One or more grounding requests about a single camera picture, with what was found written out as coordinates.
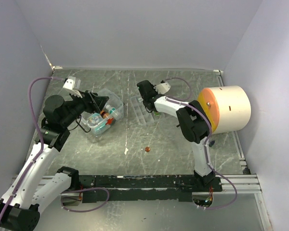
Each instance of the table surface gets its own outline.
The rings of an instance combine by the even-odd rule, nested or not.
[[[229,202],[233,195],[214,196],[214,206]],[[80,204],[86,210],[101,203]],[[239,194],[231,206],[203,211],[191,202],[115,201],[89,213],[61,209],[60,199],[44,211],[35,231],[263,231],[253,194]]]
[[[95,138],[80,128],[71,132],[60,154],[55,158],[46,175],[54,175],[61,166],[79,170],[81,175],[142,175],[142,174],[191,174],[194,158],[190,143],[185,140],[177,119],[168,117],[149,126],[140,126],[129,98],[139,95],[136,83],[148,79],[153,84],[167,77],[183,77],[193,88],[193,99],[204,87],[219,86],[219,80],[211,71],[150,70],[56,70],[56,77],[75,76],[81,79],[80,90],[97,92],[107,88],[125,103],[124,118],[101,137]],[[187,86],[179,80],[171,80],[169,95],[186,97]],[[69,95],[62,83],[51,81],[45,98],[60,94],[66,100]],[[236,140],[232,133],[214,135],[215,144],[210,148],[213,166],[223,174],[242,174]],[[233,194],[214,196],[214,206],[223,205]],[[80,204],[77,210],[98,206]],[[61,209],[59,198],[45,210],[36,230],[127,230],[127,231],[176,231],[176,230],[242,230],[262,231],[263,226],[255,196],[239,194],[237,201],[224,209],[202,211],[195,204],[166,201],[116,201],[90,213],[71,213]]]
[[[56,77],[74,76],[81,80],[80,90],[98,92],[107,88],[125,103],[124,118],[96,138],[80,128],[71,131],[60,154],[55,158],[46,175],[54,175],[62,166],[79,170],[81,175],[143,175],[143,174],[192,174],[194,156],[190,142],[176,125],[175,117],[151,125],[140,126],[130,104],[130,97],[139,95],[136,83],[148,79],[158,84],[168,77],[182,77],[193,89],[190,100],[197,99],[205,87],[217,87],[219,79],[212,71],[203,70],[83,70],[57,69]],[[188,86],[180,80],[170,80],[167,93],[186,98]],[[62,82],[51,81],[45,98],[59,94],[70,100],[62,89]],[[242,174],[236,141],[232,133],[213,135],[215,144],[210,148],[213,166],[222,174]]]

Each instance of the clear plastic container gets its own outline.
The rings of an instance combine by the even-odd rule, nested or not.
[[[103,132],[108,130],[112,125],[108,124],[108,120],[115,118],[116,122],[118,120],[121,120],[124,117],[124,103],[122,100],[113,92],[110,90],[104,88],[101,89],[100,91],[97,92],[99,96],[108,96],[109,100],[107,101],[104,110],[109,113],[109,116],[97,120],[96,118],[93,119],[93,116],[96,116],[96,114],[89,114],[87,112],[83,112],[81,114],[81,122],[84,124],[86,127],[91,128],[91,132],[96,136],[101,136]],[[108,106],[108,108],[115,108],[115,110],[112,110],[111,112],[106,110],[107,105],[110,105],[111,107]]]
[[[143,99],[140,95],[131,97],[130,101],[138,123],[141,126],[152,124],[165,118],[165,114],[163,112],[148,112],[143,104]]]

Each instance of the plastic bin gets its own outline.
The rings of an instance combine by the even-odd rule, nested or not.
[[[100,91],[98,91],[97,94],[99,96],[108,96],[109,97],[109,100],[107,101],[105,107],[107,105],[111,105],[112,107],[114,107],[116,109],[117,115],[116,116],[112,116],[111,113],[110,113],[108,118],[102,119],[95,126],[91,126],[89,124],[88,118],[90,116],[92,116],[92,114],[89,114],[87,112],[83,112],[81,114],[81,122],[82,122],[82,124],[84,124],[88,128],[91,128],[91,132],[96,137],[101,136],[103,132],[108,130],[111,126],[115,125],[115,124],[114,125],[106,124],[108,119],[116,117],[116,123],[117,123],[117,121],[121,120],[124,117],[124,108],[123,108],[124,103],[122,102],[122,100],[115,93],[113,93],[110,90],[104,88],[104,89],[101,89]]]
[[[163,112],[148,112],[140,95],[131,97],[130,101],[138,123],[142,126],[152,124],[165,118],[165,114]]]

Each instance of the small bottle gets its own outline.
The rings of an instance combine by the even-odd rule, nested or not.
[[[105,108],[106,108],[106,110],[113,116],[113,118],[114,118],[115,120],[118,120],[118,119],[121,118],[121,114],[120,114],[120,113],[118,112],[118,110],[115,109],[113,106],[107,104]]]

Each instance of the cable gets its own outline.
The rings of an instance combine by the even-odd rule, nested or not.
[[[86,131],[85,128],[80,124],[80,121],[78,122],[77,120],[75,120],[75,122],[78,124],[81,130],[83,130],[85,133],[89,133],[91,131],[91,128],[89,129],[89,131]]]
[[[179,80],[182,80],[183,82],[185,82],[189,88],[189,95],[186,99],[178,99],[178,98],[175,98],[175,97],[172,97],[172,96],[168,96],[169,98],[172,98],[174,100],[177,100],[177,101],[187,101],[189,98],[192,97],[192,94],[193,94],[193,91],[192,91],[192,86],[189,84],[189,82],[187,82],[185,79],[183,78],[180,78],[180,77],[171,77],[171,78],[167,78],[165,79],[165,81],[168,81],[168,80],[172,80],[172,79],[179,79]]]
[[[77,119],[75,119],[77,125],[69,131],[75,130],[79,126],[79,123],[77,123]]]
[[[88,209],[88,210],[74,210],[74,209],[68,209],[66,208],[64,205],[63,205],[63,198],[61,198],[61,206],[62,206],[62,209],[66,210],[66,211],[69,211],[69,212],[74,212],[74,213],[87,213],[87,212],[92,212],[92,211],[95,211],[101,207],[103,207],[109,200],[109,190],[108,189],[105,189],[105,188],[100,188],[100,187],[96,187],[96,188],[89,188],[89,189],[80,189],[80,190],[75,190],[75,191],[67,191],[68,193],[82,193],[82,192],[86,192],[86,191],[91,191],[91,190],[104,190],[106,193],[107,193],[107,198],[106,200],[99,206],[95,207],[95,208],[92,208],[92,209]]]
[[[16,183],[16,185],[14,186],[14,190],[12,191],[12,195],[9,197],[9,199],[7,200],[7,202],[5,203],[3,209],[1,210],[0,212],[0,222],[2,220],[2,217],[7,209],[7,207],[9,206],[9,204],[11,203],[11,201],[13,200],[13,195],[15,195],[17,193],[17,190],[19,189],[21,183],[23,182],[25,176],[27,175],[28,171],[30,170],[31,166],[33,165],[33,163],[38,159],[38,157],[41,155],[41,153],[43,152],[44,150],[44,140],[43,140],[43,135],[39,129],[39,125],[38,125],[38,122],[37,122],[37,119],[35,118],[35,115],[34,115],[34,110],[33,110],[33,106],[32,106],[32,100],[31,100],[31,89],[32,89],[32,86],[35,82],[39,81],[39,80],[42,80],[42,79],[49,79],[49,80],[59,80],[59,81],[62,81],[64,82],[65,80],[62,79],[62,78],[57,78],[57,77],[42,77],[42,78],[37,78],[35,80],[33,80],[29,87],[28,87],[28,101],[29,101],[29,107],[30,107],[30,111],[31,111],[31,115],[32,115],[32,120],[33,120],[33,124],[38,132],[38,135],[39,135],[39,139],[40,139],[40,150],[39,152],[35,155],[35,157],[32,159],[32,162],[29,162],[28,166],[25,168],[24,172],[22,173],[22,175],[20,176],[19,178],[19,181]]]
[[[222,175],[221,173],[219,173],[218,171],[216,171],[211,165],[210,165],[210,162],[209,162],[209,153],[208,153],[208,147],[207,147],[207,142],[209,140],[209,138],[212,136],[212,127],[211,127],[211,124],[210,122],[208,121],[208,119],[198,110],[196,109],[195,107],[187,104],[187,103],[184,103],[184,102],[178,102],[176,100],[173,100],[173,99],[170,99],[169,97],[166,97],[166,100],[171,102],[171,103],[176,103],[176,104],[180,104],[180,105],[184,105],[184,106],[187,106],[189,108],[191,108],[192,110],[194,110],[195,112],[197,112],[203,119],[204,121],[206,122],[206,124],[208,125],[209,127],[209,135],[207,136],[207,138],[205,139],[204,141],[204,151],[205,151],[205,157],[206,157],[206,161],[207,161],[207,164],[208,164],[208,167],[217,175],[221,176],[222,178],[224,178],[226,181],[229,182],[229,184],[231,184],[231,186],[233,187],[233,189],[235,190],[235,197],[232,199],[232,201],[224,204],[224,205],[220,205],[220,206],[216,206],[216,207],[202,207],[202,206],[199,206],[199,207],[202,207],[204,209],[209,209],[209,210],[213,210],[213,209],[219,209],[219,208],[224,208],[224,207],[227,207],[229,205],[231,205],[234,201],[236,201],[237,199],[237,190],[236,190],[236,187],[235,185],[227,178],[225,177],[224,175]]]

